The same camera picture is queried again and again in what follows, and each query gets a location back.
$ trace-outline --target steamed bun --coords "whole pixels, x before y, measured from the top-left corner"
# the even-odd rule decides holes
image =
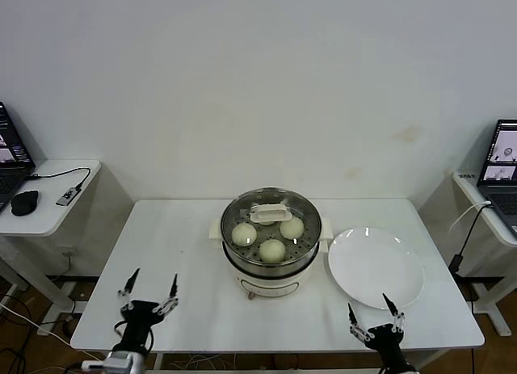
[[[303,233],[304,222],[302,222],[300,218],[296,218],[294,216],[289,221],[283,221],[280,223],[280,234],[282,234],[282,237],[285,239],[299,238]]]
[[[281,263],[285,257],[285,245],[278,239],[268,239],[260,245],[258,255],[265,263]]]
[[[241,223],[232,230],[232,241],[237,246],[251,246],[257,239],[257,230],[249,223]]]

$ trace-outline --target wooden floor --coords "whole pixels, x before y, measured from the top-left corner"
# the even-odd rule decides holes
[[[76,300],[87,299],[94,284],[80,283],[76,287],[73,298]],[[6,292],[9,288],[7,283],[0,283],[0,292]],[[17,297],[26,304],[32,314],[32,319],[38,321],[47,311],[50,303],[34,288],[29,288],[26,292],[21,292]],[[27,315],[26,310],[19,303],[12,301],[10,308],[21,314]],[[477,374],[505,374],[517,373],[517,292],[511,293],[499,303],[504,317],[508,321],[514,334],[508,338],[499,337],[490,320],[485,315],[477,315],[478,324],[485,335],[485,345],[475,350],[476,373]],[[23,320],[14,315],[5,313],[10,320],[23,323]],[[72,321],[71,328],[77,324]],[[12,348],[18,350],[26,338],[29,331],[27,326],[19,326],[0,318],[0,350]],[[56,325],[53,332],[64,337],[61,332],[61,324]],[[152,367],[155,355],[152,354],[148,359],[148,367]],[[9,351],[0,354],[0,373],[8,373],[14,356]],[[201,357],[168,354],[162,362],[162,369],[180,369],[191,359],[192,362]],[[25,373],[28,374],[41,368],[58,366],[66,367],[69,364],[88,359],[81,352],[74,351],[65,346],[52,336],[42,337],[32,333],[25,352],[27,367]],[[198,362],[198,369],[212,369],[214,365],[217,369],[233,369],[234,364],[237,369],[289,369],[289,368],[368,368],[379,367],[380,360],[376,354],[243,354],[243,355],[220,355],[210,361]],[[194,369],[195,363],[189,366]],[[61,374],[59,368],[49,368],[41,371],[42,374]],[[470,374],[471,359],[470,350],[450,351],[446,355],[437,359],[435,362],[426,366],[422,374]]]

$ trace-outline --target laptop screen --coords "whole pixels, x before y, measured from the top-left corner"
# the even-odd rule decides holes
[[[0,102],[0,168],[19,166],[32,167],[34,163]]]
[[[517,120],[499,120],[479,183],[517,182]]]

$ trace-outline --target lid handle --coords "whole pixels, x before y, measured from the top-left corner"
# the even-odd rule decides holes
[[[254,223],[288,221],[291,218],[285,204],[260,204],[251,208],[250,219]]]

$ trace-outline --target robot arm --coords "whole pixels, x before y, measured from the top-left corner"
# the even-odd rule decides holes
[[[404,338],[404,313],[399,313],[395,304],[383,293],[389,311],[393,315],[393,323],[372,327],[364,330],[355,317],[354,310],[348,305],[348,317],[350,319],[350,332],[366,347],[379,353],[382,359],[384,374],[418,373],[417,370],[406,361],[399,347]]]
[[[126,324],[120,343],[117,343],[104,361],[85,360],[81,369],[84,372],[104,372],[105,374],[144,374],[145,358],[150,353],[153,341],[151,327],[162,322],[179,304],[178,275],[170,288],[169,296],[161,303],[131,300],[131,291],[137,280],[137,269],[128,279],[124,289],[118,292],[123,301],[120,313],[124,318],[116,327]],[[418,374],[416,369],[406,361],[399,347],[404,338],[404,313],[399,313],[395,304],[383,293],[389,311],[393,315],[393,323],[364,330],[357,322],[354,310],[348,305],[350,332],[364,345],[377,351],[382,358],[383,368],[380,374]],[[151,347],[145,342],[151,334]]]
[[[128,279],[123,290],[118,292],[123,301],[120,313],[124,318],[116,327],[126,324],[122,340],[117,343],[104,361],[85,360],[81,369],[84,372],[105,372],[106,374],[143,374],[145,358],[150,353],[153,341],[151,327],[163,321],[165,316],[178,306],[178,275],[170,288],[169,296],[161,303],[131,300],[131,291],[137,280],[137,269]],[[151,335],[151,347],[145,347]]]

